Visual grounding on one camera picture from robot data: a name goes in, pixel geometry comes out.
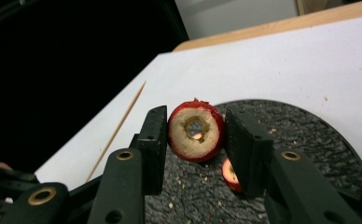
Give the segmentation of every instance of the cut apple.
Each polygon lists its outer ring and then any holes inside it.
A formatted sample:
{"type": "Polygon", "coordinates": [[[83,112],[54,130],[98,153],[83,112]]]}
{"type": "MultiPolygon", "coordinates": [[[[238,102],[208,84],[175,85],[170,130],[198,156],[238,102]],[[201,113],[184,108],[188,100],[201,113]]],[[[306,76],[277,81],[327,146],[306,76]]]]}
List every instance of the cut apple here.
{"type": "Polygon", "coordinates": [[[213,158],[223,147],[225,124],[221,113],[206,101],[187,101],[175,108],[168,120],[168,143],[185,161],[213,158]]]}
{"type": "Polygon", "coordinates": [[[234,173],[229,158],[226,158],[225,161],[222,163],[222,177],[224,178],[225,183],[231,190],[239,193],[243,192],[242,186],[240,185],[239,180],[234,173]]]}

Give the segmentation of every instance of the wooden stick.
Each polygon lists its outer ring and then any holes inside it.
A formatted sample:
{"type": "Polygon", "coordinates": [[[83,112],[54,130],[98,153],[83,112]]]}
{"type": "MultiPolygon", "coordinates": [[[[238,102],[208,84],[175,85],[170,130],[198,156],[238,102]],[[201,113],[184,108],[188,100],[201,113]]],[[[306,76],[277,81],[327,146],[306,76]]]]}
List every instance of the wooden stick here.
{"type": "Polygon", "coordinates": [[[138,97],[140,96],[141,92],[143,91],[144,86],[146,85],[146,81],[143,83],[143,85],[140,87],[138,92],[134,95],[134,98],[132,99],[131,104],[129,105],[128,109],[126,110],[125,114],[123,115],[122,119],[120,120],[120,123],[118,124],[116,130],[112,133],[111,138],[109,139],[108,143],[106,144],[104,150],[102,151],[102,154],[100,155],[97,162],[94,164],[93,169],[90,171],[90,174],[88,178],[86,179],[86,182],[88,182],[91,179],[91,176],[93,175],[94,171],[96,170],[97,166],[99,165],[100,161],[102,160],[104,154],[108,150],[109,146],[111,146],[112,141],[114,140],[115,136],[117,136],[117,133],[119,132],[120,128],[123,125],[123,122],[128,117],[129,113],[131,112],[135,102],[137,101],[138,97]]]}

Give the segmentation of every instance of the red apple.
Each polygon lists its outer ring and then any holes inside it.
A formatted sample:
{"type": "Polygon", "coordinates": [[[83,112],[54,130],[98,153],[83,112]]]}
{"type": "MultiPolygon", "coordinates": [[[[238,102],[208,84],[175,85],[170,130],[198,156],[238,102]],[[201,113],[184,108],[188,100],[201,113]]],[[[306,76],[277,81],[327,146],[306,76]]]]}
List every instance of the red apple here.
{"type": "Polygon", "coordinates": [[[187,101],[175,108],[168,120],[168,143],[185,161],[213,158],[223,147],[225,123],[221,113],[206,101],[187,101]]]}
{"type": "Polygon", "coordinates": [[[234,173],[229,158],[226,158],[224,163],[222,163],[222,177],[224,178],[225,183],[231,190],[239,193],[243,192],[242,186],[240,185],[239,180],[234,173]]]}

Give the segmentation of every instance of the apple flesh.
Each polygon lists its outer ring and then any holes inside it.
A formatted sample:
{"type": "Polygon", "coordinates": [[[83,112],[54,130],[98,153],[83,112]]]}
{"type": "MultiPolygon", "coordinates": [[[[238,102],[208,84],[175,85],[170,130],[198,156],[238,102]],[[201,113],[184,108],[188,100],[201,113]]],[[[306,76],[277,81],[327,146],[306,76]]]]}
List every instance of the apple flesh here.
{"type": "Polygon", "coordinates": [[[226,158],[225,161],[222,163],[222,177],[224,178],[225,183],[231,190],[239,193],[243,192],[242,186],[240,185],[239,180],[234,173],[229,158],[226,158]]]}
{"type": "Polygon", "coordinates": [[[168,120],[168,143],[179,158],[203,162],[223,147],[225,123],[221,113],[206,101],[187,101],[168,120]]]}

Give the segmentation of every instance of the black rubber mat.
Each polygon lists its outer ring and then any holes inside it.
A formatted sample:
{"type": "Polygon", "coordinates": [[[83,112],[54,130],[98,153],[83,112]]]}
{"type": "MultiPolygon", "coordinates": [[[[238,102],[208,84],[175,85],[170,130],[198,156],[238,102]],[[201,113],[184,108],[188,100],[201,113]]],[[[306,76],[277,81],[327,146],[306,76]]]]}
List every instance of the black rubber mat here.
{"type": "MultiPolygon", "coordinates": [[[[273,147],[303,151],[336,188],[362,190],[362,161],[336,130],[317,116],[279,102],[242,100],[227,106],[250,113],[268,130],[273,147]]],[[[167,148],[163,191],[146,196],[146,223],[270,223],[263,198],[246,199],[223,181],[225,150],[206,163],[182,161],[167,148]]]]}

